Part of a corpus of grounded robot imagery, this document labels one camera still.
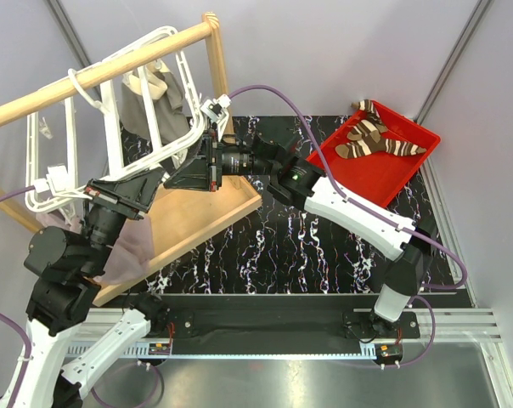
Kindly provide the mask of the lilac sock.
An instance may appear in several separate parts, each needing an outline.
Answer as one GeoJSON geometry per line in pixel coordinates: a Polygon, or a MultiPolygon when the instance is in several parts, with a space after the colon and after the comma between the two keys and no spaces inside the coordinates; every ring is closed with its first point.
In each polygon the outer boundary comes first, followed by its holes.
{"type": "Polygon", "coordinates": [[[102,286],[117,285],[143,277],[155,257],[151,219],[128,219],[113,246],[104,274],[95,280],[102,286]]]}

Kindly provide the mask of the white plastic sock hanger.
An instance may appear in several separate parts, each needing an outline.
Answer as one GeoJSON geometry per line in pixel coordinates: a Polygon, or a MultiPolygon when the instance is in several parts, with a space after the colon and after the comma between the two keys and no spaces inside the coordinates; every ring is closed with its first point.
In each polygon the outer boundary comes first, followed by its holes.
{"type": "MultiPolygon", "coordinates": [[[[201,137],[206,119],[202,101],[194,84],[183,50],[175,52],[178,72],[166,66],[161,57],[120,75],[116,87],[111,80],[100,83],[100,99],[92,98],[70,70],[68,80],[89,105],[104,119],[109,172],[106,181],[124,180],[144,170],[157,167],[172,158],[180,166],[187,160],[187,150],[201,137]],[[121,131],[127,130],[151,144],[151,152],[131,164],[125,163],[121,131]]],[[[65,164],[51,165],[39,174],[39,136],[41,118],[32,112],[26,118],[25,205],[34,213],[49,213],[83,196],[78,177],[76,107],[72,97],[62,102],[65,110],[65,164]]]]}

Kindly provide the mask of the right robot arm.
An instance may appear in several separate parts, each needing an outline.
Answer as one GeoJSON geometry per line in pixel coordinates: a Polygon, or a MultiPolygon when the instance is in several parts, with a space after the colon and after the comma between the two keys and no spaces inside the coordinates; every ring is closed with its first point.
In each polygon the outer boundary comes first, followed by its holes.
{"type": "Polygon", "coordinates": [[[417,228],[412,220],[388,212],[340,186],[333,177],[296,153],[296,141],[257,135],[251,144],[228,142],[204,133],[194,152],[167,178],[165,188],[216,191],[225,176],[267,176],[268,192],[280,203],[326,218],[378,249],[389,261],[369,316],[349,319],[352,336],[370,342],[400,332],[403,310],[419,292],[436,254],[429,239],[434,223],[417,228]]]}

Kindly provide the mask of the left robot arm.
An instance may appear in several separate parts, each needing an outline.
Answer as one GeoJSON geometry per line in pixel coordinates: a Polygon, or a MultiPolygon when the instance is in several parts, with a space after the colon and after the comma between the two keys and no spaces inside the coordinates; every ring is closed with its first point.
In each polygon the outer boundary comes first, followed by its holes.
{"type": "Polygon", "coordinates": [[[38,279],[26,308],[26,325],[0,314],[23,341],[0,407],[80,407],[129,346],[148,335],[174,333],[166,304],[142,292],[91,348],[65,363],[99,293],[95,277],[104,274],[125,222],[140,220],[150,210],[164,173],[156,167],[122,180],[92,179],[84,190],[80,232],[48,226],[34,234],[24,265],[38,279]]]}

